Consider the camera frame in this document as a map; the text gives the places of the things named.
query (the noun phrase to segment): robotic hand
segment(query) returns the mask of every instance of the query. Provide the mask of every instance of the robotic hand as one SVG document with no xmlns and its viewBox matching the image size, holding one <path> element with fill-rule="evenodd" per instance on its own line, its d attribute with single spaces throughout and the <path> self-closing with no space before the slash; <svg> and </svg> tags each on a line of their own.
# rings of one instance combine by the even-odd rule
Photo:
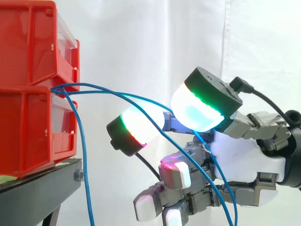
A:
<svg viewBox="0 0 301 226">
<path fill-rule="evenodd" d="M 276 183 L 301 187 L 300 113 L 288 111 L 284 114 L 277 109 L 279 114 L 258 112 L 245 116 L 237 111 L 242 105 L 238 93 L 256 94 L 257 91 L 240 78 L 226 84 L 199 67 L 185 80 L 185 85 L 193 95 L 175 93 L 174 112 L 164 113 L 163 130 L 188 134 L 194 134 L 192 129 L 196 130 L 210 145 L 230 181 L 237 204 L 261 206 L 269 202 L 277 195 Z M 191 100 L 200 96 L 202 102 Z M 173 102 L 181 102 L 182 108 Z M 118 124 L 113 122 L 107 127 L 112 145 L 127 155 L 138 152 L 142 147 L 128 139 L 129 134 L 122 131 L 115 135 Z M 210 151 L 197 137 L 188 142 L 184 150 L 212 180 L 222 178 Z M 208 181 L 181 152 L 164 157 L 159 174 L 161 181 L 134 199 L 138 221 L 149 221 L 162 213 L 164 226 L 183 226 L 190 215 L 204 211 L 207 206 L 221 205 Z M 225 185 L 218 189 L 226 202 L 232 202 Z"/>
</svg>

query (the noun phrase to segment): blue cable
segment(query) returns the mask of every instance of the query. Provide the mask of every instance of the blue cable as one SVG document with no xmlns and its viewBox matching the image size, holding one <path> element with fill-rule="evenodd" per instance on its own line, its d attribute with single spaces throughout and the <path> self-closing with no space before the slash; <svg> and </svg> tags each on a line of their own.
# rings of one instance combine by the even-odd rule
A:
<svg viewBox="0 0 301 226">
<path fill-rule="evenodd" d="M 203 140 L 203 138 L 202 138 L 196 131 L 194 131 L 194 130 L 193 130 L 193 133 L 197 136 L 197 138 L 198 138 L 203 144 L 205 144 L 205 148 L 206 148 L 208 151 L 210 151 L 209 146 L 206 144 L 206 142 Z M 222 177 L 222 180 L 224 181 L 224 183 L 225 183 L 225 185 L 226 185 L 226 187 L 227 187 L 227 189 L 228 189 L 228 192 L 229 192 L 229 194 L 230 194 L 230 196 L 231 196 L 231 199 L 232 199 L 232 201 L 233 201 L 234 212 L 235 212 L 235 222 L 234 222 L 234 225 L 237 226 L 237 223 L 238 223 L 238 212 L 237 212 L 237 204 L 236 204 L 236 200 L 235 200 L 234 194 L 233 194 L 233 192 L 232 192 L 232 190 L 231 190 L 231 188 L 230 188 L 230 186 L 229 186 L 229 184 L 228 184 L 228 182 L 227 182 L 227 180 L 226 180 L 226 177 L 225 177 L 224 173 L 222 172 L 222 169 L 221 169 L 220 165 L 218 164 L 218 162 L 217 162 L 215 156 L 212 154 L 211 151 L 210 151 L 210 156 L 211 156 L 211 158 L 213 159 L 213 161 L 214 161 L 214 163 L 215 163 L 215 165 L 216 165 L 216 167 L 217 167 L 217 169 L 218 169 L 218 171 L 219 171 L 219 173 L 220 173 L 220 175 L 221 175 L 221 177 Z"/>
<path fill-rule="evenodd" d="M 63 94 L 63 93 L 61 93 L 61 92 L 59 92 L 59 91 L 54 91 L 54 92 L 57 93 L 57 94 Z M 93 93 L 98 93 L 98 94 L 99 94 L 99 93 L 103 93 L 103 94 L 105 94 L 105 93 L 108 93 L 108 92 L 106 92 L 106 91 L 100 91 L 100 90 L 77 91 L 77 92 L 68 92 L 68 95 L 93 94 Z M 169 111 L 170 113 L 173 113 L 173 111 L 172 111 L 170 108 L 168 108 L 168 107 L 166 107 L 165 105 L 160 104 L 160 103 L 158 103 L 158 102 L 156 102 L 156 101 L 154 101 L 154 100 L 151 100 L 151 99 L 148 99 L 148 98 L 145 98 L 145 97 L 141 97 L 141 96 L 137 96 L 137 95 L 134 95 L 134 94 L 129 94 L 129 93 L 122 93 L 122 92 L 118 92 L 118 93 L 121 94 L 121 95 L 124 95 L 124 96 L 134 97 L 134 98 L 137 98 L 137 99 L 141 99 L 141 100 L 144 100 L 144 101 L 148 101 L 148 102 L 150 102 L 150 103 L 153 103 L 153 104 L 155 104 L 155 105 L 158 105 L 158 106 L 160 106 L 160 107 L 166 109 L 166 110 Z M 201 143 L 205 144 L 205 148 L 206 148 L 208 151 L 210 151 L 209 146 L 205 143 L 205 141 L 203 140 L 203 138 L 202 138 L 196 131 L 193 131 L 193 133 L 197 136 L 197 138 L 201 141 Z M 217 162 L 215 156 L 214 156 L 212 153 L 211 153 L 211 158 L 213 159 L 213 162 L 215 163 L 215 165 L 216 165 L 218 171 L 220 172 L 220 175 L 221 175 L 221 177 L 222 177 L 222 179 L 223 179 L 223 181 L 224 181 L 224 183 L 225 183 L 225 185 L 226 185 L 226 187 L 227 187 L 227 189 L 228 189 L 228 191 L 229 191 L 230 197 L 231 197 L 231 199 L 232 199 L 232 201 L 233 201 L 234 212 L 235 212 L 235 223 L 234 223 L 234 225 L 237 226 L 237 224 L 238 224 L 238 211 L 237 211 L 237 204 L 236 204 L 236 200 L 235 200 L 234 194 L 233 194 L 233 192 L 232 192 L 232 190 L 231 190 L 231 188 L 230 188 L 230 186 L 229 186 L 229 184 L 228 184 L 228 182 L 227 182 L 227 180 L 226 180 L 226 177 L 224 176 L 224 173 L 223 173 L 223 171 L 222 171 L 220 165 L 218 164 L 218 162 Z"/>
<path fill-rule="evenodd" d="M 57 91 L 57 90 L 51 90 L 51 92 L 56 93 L 56 94 L 63 94 L 62 92 Z M 70 95 L 94 94 L 94 93 L 98 93 L 98 94 L 99 93 L 103 93 L 103 94 L 106 94 L 108 92 L 106 92 L 106 91 L 100 91 L 100 90 L 90 90 L 90 91 L 77 91 L 77 92 L 67 92 L 67 93 L 70 96 Z M 137 95 L 134 95 L 134 94 L 130 94 L 130 93 L 121 93 L 121 92 L 116 92 L 116 93 L 119 93 L 119 94 L 121 94 L 123 96 L 128 96 L 128 97 L 133 97 L 133 98 L 137 98 L 137 99 L 140 99 L 140 100 L 144 100 L 144 101 L 150 102 L 152 104 L 158 105 L 159 107 L 162 107 L 162 108 L 168 110 L 171 113 L 173 112 L 170 108 L 166 107 L 163 104 L 160 104 L 157 101 L 154 101 L 154 100 L 151 100 L 151 99 L 148 99 L 148 98 L 145 98 L 145 97 L 137 96 Z"/>
<path fill-rule="evenodd" d="M 87 167 L 87 147 L 86 147 L 86 139 L 85 139 L 85 134 L 84 134 L 84 129 L 83 129 L 83 125 L 81 123 L 79 114 L 72 102 L 72 100 L 70 99 L 70 97 L 68 96 L 66 90 L 62 87 L 62 92 L 65 95 L 66 99 L 68 100 L 74 114 L 75 117 L 77 119 L 77 122 L 79 124 L 79 131 L 80 131 L 80 137 L 81 137 L 81 144 L 83 147 L 83 161 L 84 161 L 84 181 L 85 181 L 85 188 L 86 188 L 86 197 L 87 197 L 87 205 L 88 205 L 88 213 L 89 213 L 89 219 L 90 219 L 90 225 L 91 226 L 95 226 L 94 223 L 94 217 L 93 217 L 93 211 L 92 211 L 92 203 L 91 203 L 91 196 L 90 196 L 90 187 L 89 187 L 89 180 L 88 180 L 88 167 Z"/>
<path fill-rule="evenodd" d="M 172 143 L 180 152 L 182 152 L 183 155 L 186 156 L 186 158 L 189 159 L 189 161 L 192 162 L 192 164 L 202 173 L 202 175 L 205 177 L 205 179 L 210 183 L 210 185 L 212 186 L 213 190 L 215 191 L 216 195 L 218 196 L 218 198 L 221 201 L 222 207 L 224 209 L 224 212 L 226 214 L 228 223 L 230 226 L 233 226 L 228 208 L 226 206 L 226 203 L 221 195 L 221 193 L 219 192 L 218 188 L 216 187 L 216 185 L 214 184 L 214 182 L 211 180 L 211 178 L 205 173 L 205 171 L 200 167 L 200 165 L 183 149 L 181 148 L 169 135 L 167 135 L 159 126 L 158 124 L 143 110 L 143 108 L 141 108 L 138 104 L 136 104 L 134 101 L 132 101 L 131 99 L 116 93 L 112 90 L 106 89 L 104 87 L 100 87 L 100 86 L 96 86 L 93 84 L 89 84 L 89 83 L 72 83 L 72 84 L 62 84 L 56 87 L 53 87 L 51 90 L 56 90 L 59 88 L 63 88 L 63 87 L 68 87 L 68 86 L 87 86 L 87 87 L 91 87 L 91 88 L 95 88 L 95 89 L 100 89 L 103 91 L 106 91 L 108 93 L 111 93 L 117 97 L 120 97 L 122 99 L 124 99 L 125 101 L 129 102 L 130 104 L 134 105 L 136 108 L 138 108 L 145 116 L 146 118 L 148 118 L 148 120 L 151 121 L 151 123 L 156 127 L 156 129 L 159 131 L 159 133 L 164 136 L 170 143 Z"/>
</svg>

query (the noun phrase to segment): white backdrop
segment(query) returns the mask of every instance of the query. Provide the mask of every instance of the white backdrop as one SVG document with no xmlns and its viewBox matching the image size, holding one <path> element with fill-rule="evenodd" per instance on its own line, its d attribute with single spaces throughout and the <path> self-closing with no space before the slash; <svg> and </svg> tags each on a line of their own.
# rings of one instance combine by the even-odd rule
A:
<svg viewBox="0 0 301 226">
<path fill-rule="evenodd" d="M 301 110 L 298 64 L 300 7 L 293 1 L 259 0 L 56 0 L 80 41 L 81 81 L 142 95 L 170 105 L 173 92 L 201 66 L 225 81 L 240 76 L 283 110 Z M 271 109 L 242 95 L 241 112 Z M 135 157 L 110 145 L 106 125 L 129 105 L 109 95 L 73 97 L 87 140 L 89 181 L 96 225 L 162 225 L 135 219 L 133 199 L 156 183 Z M 179 144 L 190 135 L 172 134 Z M 175 152 L 159 137 L 141 151 L 152 165 Z M 81 157 L 78 146 L 78 157 Z M 279 187 L 271 203 L 238 209 L 239 225 L 299 225 L 301 193 Z M 233 213 L 233 206 L 228 205 Z M 61 207 L 58 226 L 87 226 L 84 184 Z M 188 226 L 227 225 L 222 208 L 190 217 Z"/>
</svg>

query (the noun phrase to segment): metal shelf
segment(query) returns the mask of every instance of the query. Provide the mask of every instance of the metal shelf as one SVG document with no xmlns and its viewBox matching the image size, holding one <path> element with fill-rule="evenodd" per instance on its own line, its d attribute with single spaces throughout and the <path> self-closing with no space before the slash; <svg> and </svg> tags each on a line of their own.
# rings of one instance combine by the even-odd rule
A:
<svg viewBox="0 0 301 226">
<path fill-rule="evenodd" d="M 0 185 L 1 225 L 35 226 L 44 219 L 44 226 L 56 225 L 61 203 L 80 187 L 77 176 L 81 159 L 63 163 L 66 164 Z"/>
</svg>

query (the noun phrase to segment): red plastic bin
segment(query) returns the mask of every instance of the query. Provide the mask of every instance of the red plastic bin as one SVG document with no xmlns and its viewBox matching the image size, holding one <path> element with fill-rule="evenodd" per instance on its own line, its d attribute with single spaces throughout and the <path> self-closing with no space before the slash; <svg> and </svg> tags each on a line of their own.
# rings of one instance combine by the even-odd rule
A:
<svg viewBox="0 0 301 226">
<path fill-rule="evenodd" d="M 22 178 L 76 154 L 75 115 L 49 88 L 0 87 L 0 106 L 0 175 Z"/>
<path fill-rule="evenodd" d="M 0 32 L 0 86 L 79 82 L 79 41 L 53 1 L 1 0 Z"/>
</svg>

